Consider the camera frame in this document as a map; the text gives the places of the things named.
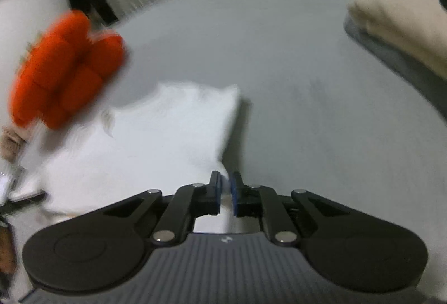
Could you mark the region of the person's left hand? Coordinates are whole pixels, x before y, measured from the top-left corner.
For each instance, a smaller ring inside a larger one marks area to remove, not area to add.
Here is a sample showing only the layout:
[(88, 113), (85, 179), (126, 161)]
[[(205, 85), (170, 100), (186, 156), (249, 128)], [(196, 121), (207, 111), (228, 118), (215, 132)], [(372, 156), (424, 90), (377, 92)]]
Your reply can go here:
[(14, 237), (8, 224), (3, 221), (0, 227), (0, 266), (4, 274), (14, 274), (17, 268)]

